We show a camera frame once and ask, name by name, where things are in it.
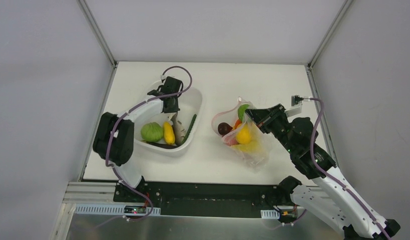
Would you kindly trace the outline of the yellow lemon toy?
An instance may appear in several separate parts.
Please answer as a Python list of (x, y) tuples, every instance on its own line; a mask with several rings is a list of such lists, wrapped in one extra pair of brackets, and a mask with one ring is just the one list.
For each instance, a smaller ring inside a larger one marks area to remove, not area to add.
[(239, 131), (237, 132), (235, 136), (238, 143), (241, 145), (249, 144), (252, 140), (252, 137), (251, 137), (251, 133), (249, 131), (248, 125), (245, 124), (244, 126), (239, 127), (238, 129)]

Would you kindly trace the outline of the green lime toy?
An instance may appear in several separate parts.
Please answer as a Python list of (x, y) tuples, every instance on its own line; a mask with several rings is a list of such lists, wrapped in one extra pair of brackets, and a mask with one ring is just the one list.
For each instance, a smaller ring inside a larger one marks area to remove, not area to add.
[(245, 110), (249, 108), (249, 104), (244, 103), (241, 104), (238, 109), (237, 109), (237, 115), (238, 115), (238, 119), (243, 122), (244, 119), (244, 114), (245, 114)]

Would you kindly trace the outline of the orange toy fruit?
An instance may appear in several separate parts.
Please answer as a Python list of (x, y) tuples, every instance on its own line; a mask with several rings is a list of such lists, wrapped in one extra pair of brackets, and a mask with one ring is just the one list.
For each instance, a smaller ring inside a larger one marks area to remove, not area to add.
[(235, 124), (233, 125), (233, 129), (234, 130), (237, 129), (241, 124), (242, 124), (242, 120), (237, 119)]

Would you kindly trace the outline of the clear zip top bag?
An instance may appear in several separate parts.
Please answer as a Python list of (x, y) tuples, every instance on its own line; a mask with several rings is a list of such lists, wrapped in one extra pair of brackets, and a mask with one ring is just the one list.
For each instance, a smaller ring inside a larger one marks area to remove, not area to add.
[(223, 145), (230, 148), (244, 164), (254, 170), (265, 166), (270, 157), (270, 146), (264, 134), (245, 113), (253, 109), (252, 102), (238, 97), (232, 109), (217, 113), (211, 127)]

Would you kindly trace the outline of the red apple toy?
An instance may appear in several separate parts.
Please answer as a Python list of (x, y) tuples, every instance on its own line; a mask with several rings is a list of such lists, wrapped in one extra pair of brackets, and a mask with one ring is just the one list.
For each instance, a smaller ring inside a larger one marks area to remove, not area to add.
[(225, 137), (223, 142), (229, 147), (238, 144), (238, 141), (234, 136)]

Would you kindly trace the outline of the dark purple plum toy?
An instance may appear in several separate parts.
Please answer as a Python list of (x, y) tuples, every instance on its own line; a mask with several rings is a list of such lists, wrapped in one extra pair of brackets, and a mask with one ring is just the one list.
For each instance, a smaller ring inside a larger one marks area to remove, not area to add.
[(221, 122), (217, 126), (217, 131), (221, 136), (225, 136), (233, 130), (233, 127), (226, 122)]

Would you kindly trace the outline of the white plastic basket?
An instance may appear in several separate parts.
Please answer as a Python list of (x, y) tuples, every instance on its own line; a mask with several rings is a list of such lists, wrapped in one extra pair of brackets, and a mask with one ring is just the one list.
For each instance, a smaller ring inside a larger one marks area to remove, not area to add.
[(204, 109), (204, 97), (199, 89), (191, 87), (187, 92), (183, 93), (180, 98), (178, 98), (179, 108), (176, 120), (179, 121), (182, 127), (188, 134), (186, 140), (181, 146), (176, 146), (172, 149), (166, 149), (160, 146), (152, 145), (143, 141), (141, 137), (141, 127), (143, 125), (156, 122), (162, 125), (164, 122), (168, 121), (170, 124), (170, 113), (147, 113), (142, 116), (142, 120), (135, 121), (135, 134), (134, 134), (134, 151), (139, 153), (142, 151), (149, 151), (155, 154), (159, 154), (166, 157), (178, 158), (184, 155), (189, 147), (189, 144), (193, 140), (193, 135), (198, 128), (199, 119), (201, 113)]

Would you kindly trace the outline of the yellow napa cabbage toy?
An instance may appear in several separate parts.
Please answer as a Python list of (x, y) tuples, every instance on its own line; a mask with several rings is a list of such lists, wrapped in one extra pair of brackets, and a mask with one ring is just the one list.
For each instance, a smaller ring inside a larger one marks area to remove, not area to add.
[(247, 154), (256, 154), (263, 151), (262, 145), (258, 141), (251, 141), (247, 144), (235, 144), (231, 148)]

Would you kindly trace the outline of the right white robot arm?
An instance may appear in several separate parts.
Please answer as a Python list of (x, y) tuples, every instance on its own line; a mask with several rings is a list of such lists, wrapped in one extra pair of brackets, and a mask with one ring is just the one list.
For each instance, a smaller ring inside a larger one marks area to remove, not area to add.
[(290, 155), (295, 168), (318, 185), (329, 200), (314, 195), (292, 176), (277, 186), (277, 200), (292, 202), (311, 212), (345, 240), (389, 240), (400, 230), (393, 219), (386, 219), (367, 204), (345, 179), (333, 158), (316, 142), (316, 130), (309, 117), (288, 120), (278, 104), (251, 109), (245, 115), (264, 133), (273, 134)]

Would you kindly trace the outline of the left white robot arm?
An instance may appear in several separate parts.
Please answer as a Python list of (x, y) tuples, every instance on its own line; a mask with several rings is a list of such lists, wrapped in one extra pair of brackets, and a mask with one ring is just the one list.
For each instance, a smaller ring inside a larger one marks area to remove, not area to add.
[(181, 80), (164, 76), (161, 84), (143, 97), (142, 101), (122, 113), (105, 112), (102, 114), (96, 131), (92, 149), (112, 168), (121, 184), (127, 187), (126, 196), (133, 202), (140, 202), (145, 189), (139, 185), (143, 176), (139, 170), (124, 169), (133, 160), (135, 130), (146, 121), (159, 114), (171, 114), (180, 110), (178, 97), (187, 87)]

